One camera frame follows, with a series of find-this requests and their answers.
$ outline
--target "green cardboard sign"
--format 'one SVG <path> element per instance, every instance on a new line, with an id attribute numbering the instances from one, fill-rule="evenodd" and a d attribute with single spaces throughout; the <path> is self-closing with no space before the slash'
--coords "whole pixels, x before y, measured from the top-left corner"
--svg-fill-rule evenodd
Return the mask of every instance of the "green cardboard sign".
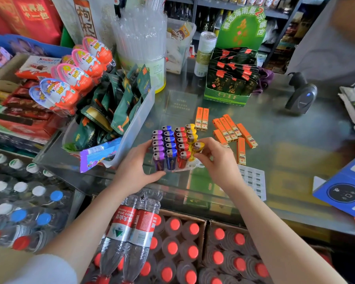
<path id="1" fill-rule="evenodd" d="M 248 47 L 258 50 L 266 34 L 264 8 L 245 6 L 236 9 L 222 24 L 216 47 Z"/>

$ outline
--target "translucent plastic bin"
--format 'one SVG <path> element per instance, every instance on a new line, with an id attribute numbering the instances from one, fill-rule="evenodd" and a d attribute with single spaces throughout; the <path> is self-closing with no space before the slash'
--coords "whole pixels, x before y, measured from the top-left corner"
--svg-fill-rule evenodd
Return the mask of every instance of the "translucent plastic bin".
<path id="1" fill-rule="evenodd" d="M 155 102 L 155 90 L 151 88 L 150 92 L 147 94 L 142 105 L 139 107 L 137 113 L 135 114 L 132 122 L 130 123 L 128 129 L 122 136 L 122 141 L 117 149 L 116 155 L 111 161 L 102 161 L 105 167 L 118 167 L 123 158 L 128 154 L 129 150 L 133 146 L 134 140 L 137 137 L 143 123 L 145 122 L 150 110 Z M 75 119 L 69 124 L 66 132 L 64 133 L 62 139 L 62 146 L 66 143 L 73 142 L 75 131 L 79 128 Z M 72 152 L 72 155 L 80 156 L 80 152 Z"/>
<path id="2" fill-rule="evenodd" d="M 180 27 L 186 23 L 185 21 L 175 20 L 168 18 L 167 28 L 173 29 L 178 32 Z M 170 73 L 180 74 L 181 68 L 187 61 L 189 46 L 191 45 L 192 38 L 196 32 L 196 25 L 191 22 L 187 22 L 191 25 L 192 31 L 187 38 L 182 41 L 167 38 L 167 63 L 166 70 Z"/>

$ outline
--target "glass counter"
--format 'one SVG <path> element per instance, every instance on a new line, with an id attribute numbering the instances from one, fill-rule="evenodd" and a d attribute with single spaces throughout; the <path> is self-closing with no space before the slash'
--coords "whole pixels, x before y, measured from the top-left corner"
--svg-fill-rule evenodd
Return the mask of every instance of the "glass counter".
<path id="1" fill-rule="evenodd" d="M 247 166 L 263 170 L 266 179 L 266 204 L 280 218 L 355 235 L 353 218 L 312 196 L 313 177 L 328 179 L 355 158 L 355 132 L 347 111 L 338 98 L 338 89 L 318 85 L 318 97 L 307 114 L 294 115 L 284 109 L 293 92 L 290 77 L 276 75 L 262 94 L 252 94 L 245 107 L 203 99 L 205 79 L 193 73 L 167 74 L 167 85 L 156 94 L 134 146 L 151 138 L 151 132 L 164 125 L 173 128 L 194 123 L 198 106 L 209 108 L 206 132 L 212 136 L 212 120 L 229 114 L 242 123 L 258 143 L 246 147 Z M 61 148 L 63 133 L 56 133 L 35 161 L 78 190 L 90 195 L 104 189 L 115 171 L 102 166 L 79 173 L 79 160 Z M 236 143 L 230 147 L 236 151 Z M 155 170 L 152 154 L 146 155 L 144 171 Z M 243 223 L 227 195 L 211 181 L 205 168 L 167 173 L 149 188 L 166 192 L 165 208 L 188 214 L 212 217 L 218 221 Z"/>

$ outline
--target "person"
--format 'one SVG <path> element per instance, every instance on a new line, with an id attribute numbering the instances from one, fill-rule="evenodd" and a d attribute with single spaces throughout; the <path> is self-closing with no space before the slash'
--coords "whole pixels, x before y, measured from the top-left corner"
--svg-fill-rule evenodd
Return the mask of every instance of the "person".
<path id="1" fill-rule="evenodd" d="M 295 49 L 286 74 L 308 80 L 355 83 L 355 0 L 330 0 Z"/>
<path id="2" fill-rule="evenodd" d="M 275 284 L 346 283 L 245 184 L 231 149 L 211 137 L 200 142 L 205 147 L 194 156 L 239 209 Z M 151 140 L 132 148 L 118 167 L 113 182 L 6 284 L 80 283 L 122 200 L 165 175 L 163 171 L 151 175 L 143 172 L 143 159 L 150 146 Z"/>

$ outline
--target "right hand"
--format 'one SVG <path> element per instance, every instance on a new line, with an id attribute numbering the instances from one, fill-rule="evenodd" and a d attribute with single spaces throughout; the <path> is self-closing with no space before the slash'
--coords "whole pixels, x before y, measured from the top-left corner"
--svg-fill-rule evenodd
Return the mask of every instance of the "right hand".
<path id="1" fill-rule="evenodd" d="M 195 153 L 194 157 L 208 169 L 215 184 L 226 192 L 244 183 L 230 148 L 224 147 L 212 137 L 202 138 L 197 142 L 203 142 L 205 146 L 202 153 Z"/>

